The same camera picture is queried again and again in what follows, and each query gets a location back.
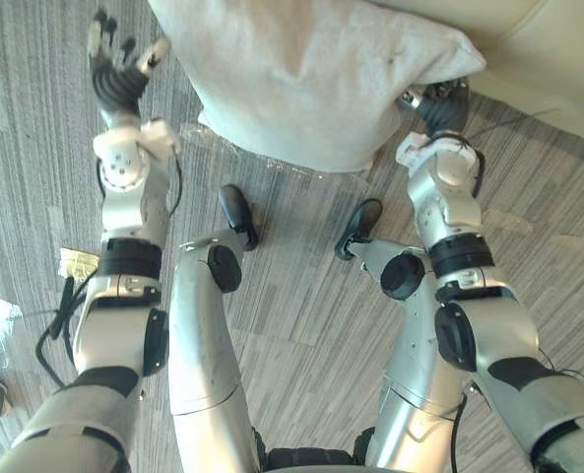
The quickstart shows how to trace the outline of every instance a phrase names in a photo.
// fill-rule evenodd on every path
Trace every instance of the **wire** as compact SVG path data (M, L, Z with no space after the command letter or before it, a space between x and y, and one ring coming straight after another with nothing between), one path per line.
M579 370L573 370L572 368L563 368L562 370L557 370L556 367L554 366L554 363L552 362L552 358L550 358L548 356L548 354L544 350L542 350L541 347L539 347L539 352L541 352L541 354L544 357L546 357L546 360L548 360L548 363L550 364L550 366L552 367L552 370L554 372L560 372L562 374L566 374L567 372L573 373L573 374L576 374L576 375L582 377L584 380L584 373L583 372L580 372Z
M99 158L97 158L97 161L95 162L95 173L97 174L98 190L101 191L101 197L105 198L105 189L101 182L101 160Z
M64 383L44 357L43 348L44 342L46 341L46 337L48 337L48 333L49 332L47 328L46 330L44 330L44 332L40 335L39 339L37 340L37 343L35 344L35 357L42 365L44 370L48 373L53 382L57 384L57 387L62 388L64 387Z
M458 466L456 463L456 439L458 437L458 425L460 424L460 419L462 419L462 413L465 411L467 406L467 395L462 394L462 400L458 404L458 410L456 411L456 419L453 421L453 427L451 428L451 471L452 473L458 473Z
M73 361L73 347L70 342L70 319L75 313L75 310L84 302L85 294L82 291L88 285L89 281L97 273L97 270L93 271L87 278L79 285L76 291L73 291L74 280L69 277L66 278L66 283L64 284L64 290L62 291L62 298L60 301L60 306L58 309L54 310L55 318L46 327L46 330L40 335L37 343L35 344L35 357L44 368L46 373L50 376L53 382L60 388L64 387L64 382L57 375L53 367L50 365L46 357L44 356L44 343L46 338L50 335L52 340L56 340L60 332L62 333L62 338L64 338L64 345L66 347L66 355L71 363Z
M183 186L183 176L182 176L182 167L180 166L180 161L177 158L177 153L174 153L175 156L175 172L177 173L177 197L175 198L175 203L171 210L169 211L169 216L171 217L177 209L177 206L180 204L180 200L182 200L182 186Z
M584 379L584 374L582 372L578 371L578 370L572 370L570 368L565 368L563 370L558 370L558 372L562 372L562 373L571 372L571 373L574 373L574 374L578 374L580 377L582 377Z
M546 357L546 360L548 360L548 363L550 364L550 367L552 368L552 371L555 372L556 368L554 367L554 363L552 362L552 358L550 358L548 356L548 354L546 352L543 351L543 349L541 347L539 347L539 352L541 352L541 354Z
M533 118L535 116L539 116L539 115L545 115L546 113L551 113L553 111L558 111L558 108L548 108L547 110L541 110L541 111L536 111L535 113L531 113L529 115L522 115L518 118L512 118L510 120L506 120L506 121L500 121L498 123L495 123L492 126L489 126L487 128L484 128L480 131L477 131L476 133L470 135L467 139L472 140L480 135L484 135L485 133L494 130L495 128L499 128L500 126L504 126L504 125L510 125L512 123L517 123L519 121L523 121L526 118Z

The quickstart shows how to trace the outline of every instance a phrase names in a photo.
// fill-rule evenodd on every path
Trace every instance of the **floor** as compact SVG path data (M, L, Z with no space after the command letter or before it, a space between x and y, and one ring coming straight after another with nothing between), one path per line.
M86 27L96 6L89 3L0 1L0 298L23 313L0 317L0 377L15 406L0 421L0 456L54 390L32 350L52 316L41 311L55 307L62 289L59 248L98 250L92 139L100 128L85 70ZM138 37L159 34L144 2L104 5ZM420 125L406 119L371 170L322 175L252 156L198 126L200 104L173 57L142 110L179 130L185 148L166 287L177 246L225 224L216 189L239 185L263 239L245 257L241 288L227 298L253 424L269 446L352 449L376 418L382 370L403 313L332 248L366 197L384 202L376 235L418 242L407 173L394 152ZM465 134L518 117L502 103L474 97ZM526 118L473 142L487 155L480 202L495 259L556 366L584 372L584 141ZM50 346L47 357L72 379L62 346ZM146 391L133 469L179 472L166 371L148 379ZM528 471L477 395L470 396L457 450L462 472Z

